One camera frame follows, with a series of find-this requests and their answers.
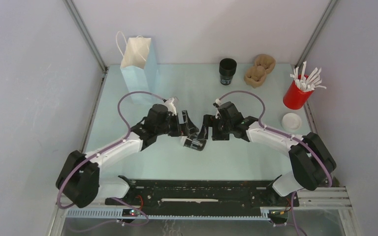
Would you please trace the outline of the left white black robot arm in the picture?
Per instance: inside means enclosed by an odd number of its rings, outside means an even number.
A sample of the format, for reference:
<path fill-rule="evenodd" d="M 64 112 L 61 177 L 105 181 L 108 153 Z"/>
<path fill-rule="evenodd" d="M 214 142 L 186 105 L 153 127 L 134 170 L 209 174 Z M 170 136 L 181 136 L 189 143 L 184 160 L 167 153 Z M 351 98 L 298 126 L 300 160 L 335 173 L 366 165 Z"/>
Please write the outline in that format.
<path fill-rule="evenodd" d="M 167 106 L 155 104 L 124 138 L 88 153 L 71 152 L 56 181 L 59 194 L 68 197 L 79 208 L 94 200 L 110 197 L 117 197 L 124 205 L 132 204 L 136 192 L 129 183 L 119 177 L 100 179 L 100 172 L 127 156 L 143 151 L 160 135 L 187 137 L 199 131 L 186 110 L 182 111 L 182 116 L 183 123 L 179 123 L 179 117 Z"/>

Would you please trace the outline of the light blue paper bag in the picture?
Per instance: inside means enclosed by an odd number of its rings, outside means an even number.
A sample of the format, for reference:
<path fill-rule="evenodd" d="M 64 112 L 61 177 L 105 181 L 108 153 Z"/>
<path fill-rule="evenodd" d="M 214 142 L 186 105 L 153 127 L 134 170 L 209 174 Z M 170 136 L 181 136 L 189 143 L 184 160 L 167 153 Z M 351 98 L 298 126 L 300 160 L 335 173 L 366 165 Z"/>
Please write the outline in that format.
<path fill-rule="evenodd" d="M 135 104 L 149 104 L 154 99 L 137 91 L 153 93 L 158 77 L 158 63 L 153 39 L 138 35 L 126 38 L 122 31 L 115 37 L 117 48 L 123 56 L 120 64 L 127 90 Z"/>

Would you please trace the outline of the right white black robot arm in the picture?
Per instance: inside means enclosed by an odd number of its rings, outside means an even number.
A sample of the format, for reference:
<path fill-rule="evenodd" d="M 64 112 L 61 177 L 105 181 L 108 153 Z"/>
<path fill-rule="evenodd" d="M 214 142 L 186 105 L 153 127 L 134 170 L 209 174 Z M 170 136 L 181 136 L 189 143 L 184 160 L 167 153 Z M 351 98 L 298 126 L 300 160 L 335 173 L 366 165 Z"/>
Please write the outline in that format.
<path fill-rule="evenodd" d="M 314 191 L 325 180 L 332 183 L 331 173 L 337 164 L 316 133 L 305 136 L 284 133 L 258 118 L 243 117 L 232 102 L 215 107 L 216 115 L 204 115 L 198 140 L 207 140 L 209 128 L 212 128 L 214 141 L 228 141 L 233 135 L 246 142 L 266 145 L 289 158 L 291 172 L 277 177 L 267 187 L 266 198 L 270 204 L 278 206 L 287 195 L 301 189 Z"/>

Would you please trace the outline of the white cup lid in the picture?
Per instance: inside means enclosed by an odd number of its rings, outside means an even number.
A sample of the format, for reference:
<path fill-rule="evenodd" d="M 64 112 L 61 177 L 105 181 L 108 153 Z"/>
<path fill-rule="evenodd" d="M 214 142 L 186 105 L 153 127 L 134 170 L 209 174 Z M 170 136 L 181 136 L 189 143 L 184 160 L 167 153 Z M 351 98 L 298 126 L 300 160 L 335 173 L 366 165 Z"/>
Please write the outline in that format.
<path fill-rule="evenodd" d="M 188 138 L 188 136 L 181 137 L 180 143 L 184 147 L 190 147 L 191 140 Z"/>

